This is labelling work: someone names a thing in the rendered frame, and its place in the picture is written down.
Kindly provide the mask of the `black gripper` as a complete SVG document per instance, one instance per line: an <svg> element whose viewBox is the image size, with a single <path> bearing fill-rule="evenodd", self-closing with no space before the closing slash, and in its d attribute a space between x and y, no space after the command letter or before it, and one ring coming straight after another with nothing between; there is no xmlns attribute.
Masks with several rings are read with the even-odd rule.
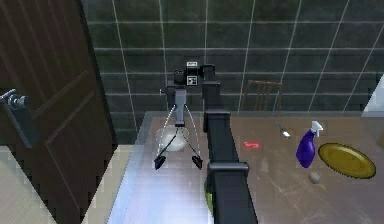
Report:
<svg viewBox="0 0 384 224"><path fill-rule="evenodd" d="M176 127L185 126L184 108L186 108L194 128L196 142L199 142L199 137L197 134L197 129L196 129L193 116L188 106L186 105L186 74L185 72L180 69L175 70L173 72L173 78L166 83L166 86L163 90L161 90L161 93L167 96L168 104L171 106L171 110L162 128L160 139L162 139L165 133L165 129L167 127L168 121L173 112L175 113L175 116L176 116L175 126ZM157 157L154 159L156 170L160 169L164 164L166 157L163 156L163 153L168 149L168 147L172 144L173 140L177 137L178 130L179 128L176 128L175 134L173 135L172 139L167 143L166 146L161 147L161 142L158 143L158 154L157 154ZM183 136L183 138L193 152L193 155L191 157L192 162L196 165L196 167L199 170L201 170L203 166L203 160L201 159L201 156L200 156L200 145L197 145L197 148L194 148L186 136Z"/></svg>

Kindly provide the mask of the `clear glass bowl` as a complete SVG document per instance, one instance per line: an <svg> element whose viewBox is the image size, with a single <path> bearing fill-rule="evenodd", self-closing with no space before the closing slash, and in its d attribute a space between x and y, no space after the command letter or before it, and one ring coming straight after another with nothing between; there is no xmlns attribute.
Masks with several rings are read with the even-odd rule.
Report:
<svg viewBox="0 0 384 224"><path fill-rule="evenodd" d="M160 149L166 149L167 152L177 152L187 145L189 131L185 127L175 127L169 125L160 128L156 132L156 141Z"/></svg>

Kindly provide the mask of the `green lettuce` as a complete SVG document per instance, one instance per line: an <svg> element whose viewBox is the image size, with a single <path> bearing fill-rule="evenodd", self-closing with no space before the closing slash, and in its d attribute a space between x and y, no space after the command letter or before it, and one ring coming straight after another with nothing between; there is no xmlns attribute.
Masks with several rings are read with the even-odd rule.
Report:
<svg viewBox="0 0 384 224"><path fill-rule="evenodd" d="M204 195L205 195L205 200L206 200L206 204L210 212L210 215L214 218L213 202L212 202L213 198L212 198L212 194L208 192L206 181L204 182Z"/></svg>

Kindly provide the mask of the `brown wooden chair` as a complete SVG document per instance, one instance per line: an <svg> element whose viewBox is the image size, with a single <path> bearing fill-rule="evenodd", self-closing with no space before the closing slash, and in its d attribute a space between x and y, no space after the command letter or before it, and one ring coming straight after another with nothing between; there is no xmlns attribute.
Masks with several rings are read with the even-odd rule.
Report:
<svg viewBox="0 0 384 224"><path fill-rule="evenodd" d="M272 91L276 90L277 94L274 101L273 111L280 111L282 106L283 87L282 82L270 82L260 80L249 80L246 88L242 91L242 99L240 100L240 109L243 110L246 104L246 97L250 93L251 87L256 86L255 94L255 111L266 111L269 100L272 98Z"/></svg>

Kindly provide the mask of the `silver spoon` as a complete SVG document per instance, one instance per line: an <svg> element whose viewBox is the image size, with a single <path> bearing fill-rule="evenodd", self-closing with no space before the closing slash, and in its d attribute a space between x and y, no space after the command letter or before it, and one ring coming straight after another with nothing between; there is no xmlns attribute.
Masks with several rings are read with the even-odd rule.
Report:
<svg viewBox="0 0 384 224"><path fill-rule="evenodd" d="M283 138L289 139L289 138L291 137L291 135L289 134L289 132L287 131L287 129L283 128L283 127L281 126L281 124L279 123L279 121L274 120L274 123L279 127L280 133L281 133L281 135L282 135Z"/></svg>

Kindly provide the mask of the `brown wooden table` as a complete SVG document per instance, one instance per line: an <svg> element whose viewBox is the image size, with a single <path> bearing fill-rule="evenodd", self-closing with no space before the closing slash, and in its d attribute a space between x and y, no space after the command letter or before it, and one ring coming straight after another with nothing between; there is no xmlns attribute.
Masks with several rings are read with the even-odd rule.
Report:
<svg viewBox="0 0 384 224"><path fill-rule="evenodd" d="M108 224L214 224L205 202L206 172L195 167L189 148L169 153L161 169L154 167L156 132L166 119L146 113ZM287 129L289 139L274 120ZM231 130L240 160L250 166L248 186L259 224L384 224L384 149L377 144L384 119L325 116L318 121L324 129L316 145L352 146L375 163L376 175L349 178L319 158L310 168L301 167L296 148L312 122L305 115L235 114ZM259 142L261 148L246 149L246 141ZM312 171L320 175L319 184L309 181Z"/></svg>

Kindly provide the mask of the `purple spray bottle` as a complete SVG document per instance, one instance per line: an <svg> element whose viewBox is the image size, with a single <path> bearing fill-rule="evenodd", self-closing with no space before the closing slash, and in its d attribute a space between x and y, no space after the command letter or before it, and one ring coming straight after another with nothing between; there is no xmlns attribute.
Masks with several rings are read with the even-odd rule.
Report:
<svg viewBox="0 0 384 224"><path fill-rule="evenodd" d="M317 121L311 122L310 129L302 136L296 151L296 159L303 168L309 168L315 157L314 139L320 135L323 126Z"/></svg>

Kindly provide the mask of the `dark brown room door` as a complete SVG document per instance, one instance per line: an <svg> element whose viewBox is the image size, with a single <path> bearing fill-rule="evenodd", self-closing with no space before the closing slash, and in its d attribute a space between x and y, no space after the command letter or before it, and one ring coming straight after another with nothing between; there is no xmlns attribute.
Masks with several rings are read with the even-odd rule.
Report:
<svg viewBox="0 0 384 224"><path fill-rule="evenodd" d="M81 224L117 147L81 0L0 0L0 94L27 97L37 142L0 140L57 224Z"/></svg>

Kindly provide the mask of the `yellow plate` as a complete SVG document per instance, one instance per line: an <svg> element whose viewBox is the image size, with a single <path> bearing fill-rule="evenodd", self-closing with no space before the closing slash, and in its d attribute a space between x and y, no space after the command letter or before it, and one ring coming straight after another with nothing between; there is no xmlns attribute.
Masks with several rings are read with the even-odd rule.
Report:
<svg viewBox="0 0 384 224"><path fill-rule="evenodd" d="M335 172L354 179L370 179L376 166L363 152L339 143L325 143L318 149L320 159Z"/></svg>

